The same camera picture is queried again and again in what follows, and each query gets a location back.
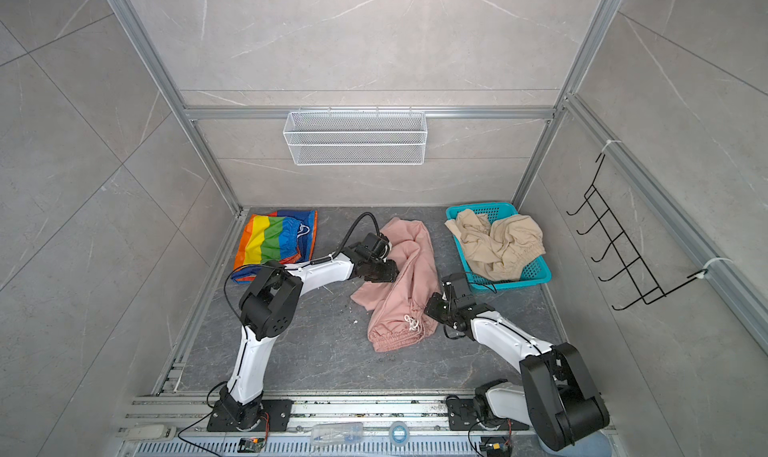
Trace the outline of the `pink shorts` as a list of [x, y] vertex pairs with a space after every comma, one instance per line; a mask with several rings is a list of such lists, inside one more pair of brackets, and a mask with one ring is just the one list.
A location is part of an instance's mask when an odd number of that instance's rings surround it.
[[392, 283], [364, 283], [351, 299], [371, 313], [367, 337], [376, 352], [390, 352], [430, 337], [438, 323], [425, 313], [441, 292], [427, 227], [418, 220], [392, 218], [382, 228], [392, 244], [389, 258], [398, 269]]

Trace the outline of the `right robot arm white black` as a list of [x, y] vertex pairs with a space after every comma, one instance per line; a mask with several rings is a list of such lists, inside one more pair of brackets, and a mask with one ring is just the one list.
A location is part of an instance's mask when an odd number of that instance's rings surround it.
[[610, 424], [610, 414], [578, 349], [551, 344], [520, 329], [493, 307], [475, 300], [465, 274], [442, 283], [425, 309], [427, 316], [452, 329], [454, 339], [468, 338], [510, 364], [522, 388], [497, 379], [475, 389], [475, 421], [495, 428], [508, 421], [536, 432], [555, 452], [576, 445]]

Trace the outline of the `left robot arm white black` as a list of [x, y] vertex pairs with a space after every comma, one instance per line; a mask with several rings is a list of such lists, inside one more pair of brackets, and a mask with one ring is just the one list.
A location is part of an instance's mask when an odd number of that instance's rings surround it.
[[389, 239], [376, 217], [361, 213], [334, 252], [301, 264], [268, 261], [234, 310], [241, 324], [241, 340], [233, 372], [217, 385], [219, 399], [205, 417], [209, 432], [249, 432], [267, 425], [262, 405], [264, 378], [277, 337], [292, 322], [300, 298], [330, 283], [361, 278], [392, 283], [396, 263], [388, 257]]

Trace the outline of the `rainbow striped shorts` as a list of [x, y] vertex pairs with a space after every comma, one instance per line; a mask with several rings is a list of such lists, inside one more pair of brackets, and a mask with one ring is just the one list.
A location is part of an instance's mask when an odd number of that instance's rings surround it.
[[252, 215], [243, 230], [230, 279], [236, 283], [254, 280], [261, 265], [308, 262], [317, 235], [316, 210], [278, 210]]

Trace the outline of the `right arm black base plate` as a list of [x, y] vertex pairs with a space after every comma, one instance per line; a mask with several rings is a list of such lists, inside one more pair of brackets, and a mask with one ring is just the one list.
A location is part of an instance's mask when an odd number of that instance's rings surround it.
[[460, 398], [448, 395], [445, 398], [449, 427], [451, 430], [523, 431], [530, 426], [515, 420], [504, 419], [491, 413], [486, 404], [477, 398]]

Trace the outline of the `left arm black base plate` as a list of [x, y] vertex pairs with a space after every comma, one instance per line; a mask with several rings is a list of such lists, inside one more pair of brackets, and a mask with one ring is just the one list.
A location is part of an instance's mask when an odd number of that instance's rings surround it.
[[235, 406], [216, 402], [209, 417], [208, 432], [264, 432], [287, 430], [293, 401], [262, 400], [258, 404]]

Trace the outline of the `teal plastic laundry basket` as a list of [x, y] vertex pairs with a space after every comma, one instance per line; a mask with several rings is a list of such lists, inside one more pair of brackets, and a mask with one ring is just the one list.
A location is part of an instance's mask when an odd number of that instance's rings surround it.
[[[448, 207], [445, 211], [447, 219], [455, 219], [461, 211], [466, 209], [473, 210], [476, 214], [485, 214], [488, 217], [490, 223], [497, 220], [508, 218], [513, 215], [517, 215], [517, 209], [508, 202], [486, 202], [486, 203], [472, 203], [463, 204], [457, 206]], [[543, 256], [538, 256], [536, 259], [527, 264], [518, 280], [500, 280], [491, 281], [484, 278], [481, 275], [475, 274], [471, 271], [471, 267], [465, 258], [464, 252], [461, 248], [461, 244], [457, 237], [454, 238], [459, 258], [462, 263], [463, 269], [467, 274], [467, 280], [469, 286], [477, 292], [486, 291], [507, 291], [516, 288], [523, 288], [529, 286], [535, 286], [545, 284], [552, 278], [552, 273], [546, 264]]]

